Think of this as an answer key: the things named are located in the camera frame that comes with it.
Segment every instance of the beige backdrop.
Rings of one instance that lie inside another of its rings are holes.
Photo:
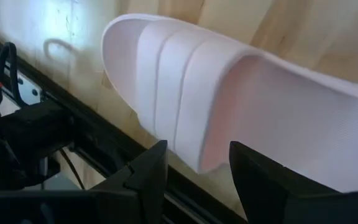
[[[358,83],[358,0],[0,0],[0,40],[14,42],[21,57],[149,147],[155,139],[112,89],[100,56],[104,26],[128,12],[192,22]],[[242,213],[228,167],[200,177],[175,156],[171,163]],[[102,180],[76,164],[88,187]]]

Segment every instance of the black wire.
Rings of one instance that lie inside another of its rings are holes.
[[[9,68],[9,75],[11,77],[11,86],[12,94],[15,102],[20,107],[28,106],[27,103],[23,101],[19,92],[19,84],[17,81],[17,50],[16,46],[13,43],[6,42],[0,53],[0,82],[4,76],[6,60],[9,56],[11,60],[11,66]],[[2,103],[2,88],[0,87],[0,105]]]
[[[28,106],[28,104],[25,103],[20,96],[19,83],[17,81],[17,50],[16,50],[16,46],[11,42],[6,42],[2,49],[2,53],[0,57],[4,59],[4,62],[6,61],[8,54],[9,54],[9,59],[11,59],[9,75],[11,77],[11,86],[12,86],[11,91],[13,94],[13,98],[18,106],[20,106],[21,108],[26,107]]]
[[[75,178],[77,179],[78,183],[80,184],[81,189],[85,190],[84,184],[82,183],[81,178],[77,173],[77,170],[75,169],[75,167],[74,167],[73,163],[71,162],[70,158],[67,156],[66,152],[63,149],[61,149],[60,154],[66,160],[68,166],[70,167],[70,169],[73,172]]]

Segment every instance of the machine part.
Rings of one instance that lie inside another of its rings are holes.
[[[39,161],[69,145],[73,139],[70,114],[52,100],[2,117],[0,128],[18,161],[23,164]]]
[[[358,192],[339,193],[239,142],[230,166],[250,224],[358,223]]]
[[[129,162],[146,150],[20,57],[17,58],[17,68],[23,76],[41,87],[42,97],[53,100],[71,113],[75,125],[73,151],[106,178],[117,172],[120,166],[114,161]],[[3,93],[13,100],[9,77],[3,77],[1,83],[4,85]],[[99,147],[99,142],[106,142],[109,147]],[[183,217],[189,220],[201,217],[210,223],[246,223],[242,217],[170,166],[165,195],[163,217],[167,223],[181,223]]]
[[[166,153],[161,141],[90,191],[0,192],[0,223],[161,223]]]
[[[11,63],[6,62],[4,67],[4,74],[8,79],[10,79],[10,67]],[[4,86],[10,90],[12,89],[12,83],[10,83],[10,85],[6,85],[6,83],[4,83]],[[24,76],[20,69],[17,69],[17,86],[24,103],[33,105],[35,103],[41,102],[41,88],[29,80],[26,76]]]
[[[60,164],[49,158],[46,175],[38,168],[39,159],[20,161],[19,151],[14,151],[0,128],[0,190],[19,190],[43,182],[60,171]]]

